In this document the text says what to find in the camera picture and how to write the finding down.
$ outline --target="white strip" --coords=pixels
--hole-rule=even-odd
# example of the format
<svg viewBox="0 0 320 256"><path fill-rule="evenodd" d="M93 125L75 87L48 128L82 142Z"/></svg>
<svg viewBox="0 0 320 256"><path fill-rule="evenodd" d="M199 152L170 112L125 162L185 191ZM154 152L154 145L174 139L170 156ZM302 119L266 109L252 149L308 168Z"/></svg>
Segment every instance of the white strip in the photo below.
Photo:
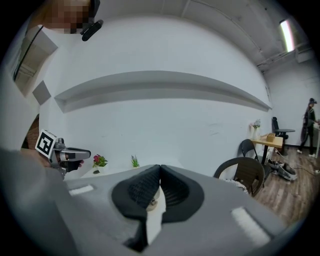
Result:
<svg viewBox="0 0 320 256"><path fill-rule="evenodd" d="M288 53L292 52L295 49L295 46L294 46L294 40L293 40L293 37L291 34L291 29L290 29L289 23L287 20L285 20L285 21L281 22L280 25L281 25L284 39L285 39L286 51Z"/></svg>
<svg viewBox="0 0 320 256"><path fill-rule="evenodd" d="M94 187L91 186L91 185L87 185L87 186L84 186L84 187L80 187L80 188L69 190L69 194L71 196L76 196L76 195L80 195L82 193L86 193L86 192L89 192L89 191L92 191L92 190L94 190Z"/></svg>
<svg viewBox="0 0 320 256"><path fill-rule="evenodd" d="M231 215L256 247L262 247L270 242L270 236L243 207L232 210Z"/></svg>

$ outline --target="wooden table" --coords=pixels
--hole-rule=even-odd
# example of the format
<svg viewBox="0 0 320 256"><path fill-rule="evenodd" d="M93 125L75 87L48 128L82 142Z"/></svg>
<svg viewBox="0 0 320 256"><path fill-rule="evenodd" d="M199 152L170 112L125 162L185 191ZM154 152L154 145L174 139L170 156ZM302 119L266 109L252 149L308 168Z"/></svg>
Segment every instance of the wooden table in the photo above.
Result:
<svg viewBox="0 0 320 256"><path fill-rule="evenodd" d="M267 153L268 153L268 147L274 147L277 149L282 148L282 143L284 141L284 138L282 137L274 137L274 140L272 142L267 141L267 136L262 137L260 139L251 139L253 143L264 145L264 151L263 151L263 157L262 157L262 164L265 164Z"/></svg>

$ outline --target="wooden floor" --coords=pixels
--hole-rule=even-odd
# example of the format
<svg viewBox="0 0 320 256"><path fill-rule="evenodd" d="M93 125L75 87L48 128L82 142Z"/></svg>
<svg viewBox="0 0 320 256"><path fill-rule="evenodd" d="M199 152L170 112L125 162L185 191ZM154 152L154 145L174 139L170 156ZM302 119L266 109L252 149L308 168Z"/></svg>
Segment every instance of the wooden floor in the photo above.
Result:
<svg viewBox="0 0 320 256"><path fill-rule="evenodd" d="M318 159L309 157L309 150L304 149L303 154L297 153L297 148L287 149L288 160L274 155L274 161L289 163L293 168L304 166L310 171L320 169L320 156ZM278 175L270 174L264 188L254 197L258 202L271 209L285 224L305 218L320 191L320 174L314 176L304 169L295 169L297 180L288 181Z"/></svg>

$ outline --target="black pants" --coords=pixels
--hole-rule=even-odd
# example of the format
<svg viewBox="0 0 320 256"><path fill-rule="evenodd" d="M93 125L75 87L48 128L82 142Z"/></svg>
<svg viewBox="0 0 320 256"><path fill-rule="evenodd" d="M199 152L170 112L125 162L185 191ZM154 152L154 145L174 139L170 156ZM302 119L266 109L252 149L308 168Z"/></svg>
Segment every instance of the black pants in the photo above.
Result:
<svg viewBox="0 0 320 256"><path fill-rule="evenodd" d="M310 137L310 155L314 154L314 126L311 125L307 128L308 136ZM299 150L302 150L303 146L306 144L308 136L305 136L304 141L302 141Z"/></svg>

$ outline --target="white wall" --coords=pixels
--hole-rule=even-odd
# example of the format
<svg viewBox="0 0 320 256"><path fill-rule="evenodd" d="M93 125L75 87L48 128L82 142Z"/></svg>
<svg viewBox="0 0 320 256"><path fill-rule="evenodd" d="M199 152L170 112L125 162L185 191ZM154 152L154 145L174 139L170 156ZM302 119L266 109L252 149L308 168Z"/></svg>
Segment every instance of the white wall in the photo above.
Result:
<svg viewBox="0 0 320 256"><path fill-rule="evenodd" d="M210 78L270 106L262 74L234 44L202 25L164 15L105 22L90 40L74 46L72 65L58 93L97 78L141 71Z"/></svg>
<svg viewBox="0 0 320 256"><path fill-rule="evenodd" d="M136 155L141 166L178 161L212 176L224 161L241 156L239 145L248 138L250 123L261 119L261 133L271 131L270 110L223 94L144 89L91 100L101 99L104 103L64 114L65 142L105 156L111 169L129 170L131 155ZM92 157L79 175L91 165Z"/></svg>
<svg viewBox="0 0 320 256"><path fill-rule="evenodd" d="M279 63L264 75L270 88L273 116L281 129L288 133L286 144L300 145L303 115L310 98L320 101L320 69L316 59L297 63L291 59ZM320 119L320 104L314 106L315 117Z"/></svg>

